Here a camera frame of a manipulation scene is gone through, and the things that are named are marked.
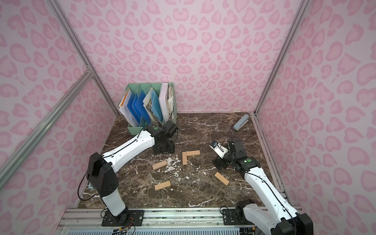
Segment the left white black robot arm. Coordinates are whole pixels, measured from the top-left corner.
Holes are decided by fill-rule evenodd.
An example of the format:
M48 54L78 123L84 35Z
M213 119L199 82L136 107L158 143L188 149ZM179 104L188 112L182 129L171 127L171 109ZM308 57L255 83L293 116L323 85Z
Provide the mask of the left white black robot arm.
M113 217L129 217L128 208L118 189L116 173L148 148L152 148L154 154L174 153L175 143L172 137L177 131L178 126L171 120L163 126L149 124L123 145L102 155L96 152L90 156L86 178Z

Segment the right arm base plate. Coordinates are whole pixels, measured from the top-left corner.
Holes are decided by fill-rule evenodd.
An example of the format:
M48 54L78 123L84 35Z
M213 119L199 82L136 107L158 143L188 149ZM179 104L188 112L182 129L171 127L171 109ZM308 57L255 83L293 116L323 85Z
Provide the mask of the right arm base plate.
M220 208L220 213L222 215L224 225L242 225L236 209L222 207Z

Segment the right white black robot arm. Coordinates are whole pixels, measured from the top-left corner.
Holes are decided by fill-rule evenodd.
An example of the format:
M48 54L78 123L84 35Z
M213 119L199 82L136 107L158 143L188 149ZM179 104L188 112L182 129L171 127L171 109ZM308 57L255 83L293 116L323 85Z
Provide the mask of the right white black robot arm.
M242 140L229 141L224 147L216 140L210 147L218 155L213 164L219 170L231 167L254 189L267 211L251 200L237 204L241 222L251 222L266 235L313 235L313 221L306 213L299 213L278 192L267 178L261 164L248 156Z

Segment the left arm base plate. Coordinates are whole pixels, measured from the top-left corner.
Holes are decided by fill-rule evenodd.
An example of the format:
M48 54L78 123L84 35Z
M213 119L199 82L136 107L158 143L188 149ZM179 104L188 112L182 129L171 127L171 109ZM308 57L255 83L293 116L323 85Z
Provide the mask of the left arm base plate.
M142 226L144 220L144 210L126 209L118 216L113 216L109 211L103 216L102 227L126 227L129 225Z

